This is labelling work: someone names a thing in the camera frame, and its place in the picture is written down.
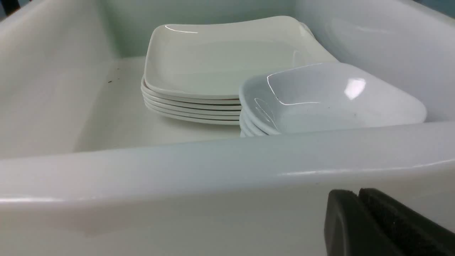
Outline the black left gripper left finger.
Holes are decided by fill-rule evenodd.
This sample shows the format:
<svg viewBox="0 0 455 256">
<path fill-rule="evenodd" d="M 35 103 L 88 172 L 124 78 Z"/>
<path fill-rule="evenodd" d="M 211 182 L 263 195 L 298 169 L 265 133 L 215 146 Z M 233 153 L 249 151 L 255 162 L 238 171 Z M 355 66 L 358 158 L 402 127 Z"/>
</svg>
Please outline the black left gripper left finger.
<svg viewBox="0 0 455 256">
<path fill-rule="evenodd" d="M 352 191 L 328 193 L 324 239 L 328 256 L 402 255 Z"/>
</svg>

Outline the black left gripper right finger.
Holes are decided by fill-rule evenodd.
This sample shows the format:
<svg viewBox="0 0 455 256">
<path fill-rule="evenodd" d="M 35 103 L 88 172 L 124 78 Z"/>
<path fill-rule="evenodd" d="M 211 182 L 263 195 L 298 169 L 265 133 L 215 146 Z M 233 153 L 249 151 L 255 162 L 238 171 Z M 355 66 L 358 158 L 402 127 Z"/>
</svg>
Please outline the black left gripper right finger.
<svg viewBox="0 0 455 256">
<path fill-rule="evenodd" d="M 376 188 L 361 188 L 364 203 L 382 231 L 406 256 L 453 256 L 455 235 Z"/>
</svg>

